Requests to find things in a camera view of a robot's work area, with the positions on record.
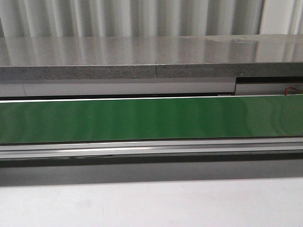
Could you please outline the white panel under counter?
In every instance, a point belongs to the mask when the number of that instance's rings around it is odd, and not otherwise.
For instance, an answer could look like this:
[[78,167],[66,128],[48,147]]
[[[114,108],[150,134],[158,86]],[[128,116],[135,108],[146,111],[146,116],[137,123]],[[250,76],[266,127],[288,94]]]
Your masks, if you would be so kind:
[[2,81],[0,96],[281,95],[288,87],[302,89],[303,78],[208,77]]

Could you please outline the grey stone counter slab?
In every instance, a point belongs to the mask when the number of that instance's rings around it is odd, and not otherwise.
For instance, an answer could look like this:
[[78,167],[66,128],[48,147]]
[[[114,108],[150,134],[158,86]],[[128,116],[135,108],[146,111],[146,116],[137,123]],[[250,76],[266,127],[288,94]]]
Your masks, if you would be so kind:
[[2,81],[303,78],[302,35],[18,37],[0,40]]

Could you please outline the green conveyor belt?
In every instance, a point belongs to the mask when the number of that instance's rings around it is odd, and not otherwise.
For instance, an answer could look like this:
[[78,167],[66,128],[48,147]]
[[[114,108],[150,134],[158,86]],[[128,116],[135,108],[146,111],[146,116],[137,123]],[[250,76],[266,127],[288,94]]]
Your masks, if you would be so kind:
[[1,144],[302,134],[302,95],[23,100],[0,104]]

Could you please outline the white pleated curtain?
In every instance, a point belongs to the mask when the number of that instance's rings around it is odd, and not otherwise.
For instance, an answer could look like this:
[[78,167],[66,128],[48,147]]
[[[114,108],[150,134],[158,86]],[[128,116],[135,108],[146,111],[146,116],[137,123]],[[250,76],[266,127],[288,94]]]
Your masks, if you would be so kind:
[[300,0],[3,0],[1,37],[296,35]]

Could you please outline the aluminium conveyor front rail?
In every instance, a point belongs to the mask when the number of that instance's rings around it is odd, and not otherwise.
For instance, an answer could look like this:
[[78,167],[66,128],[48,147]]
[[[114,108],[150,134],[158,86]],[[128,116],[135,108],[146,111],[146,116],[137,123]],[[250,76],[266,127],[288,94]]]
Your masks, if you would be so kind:
[[2,145],[2,159],[167,154],[273,154],[303,150],[302,137]]

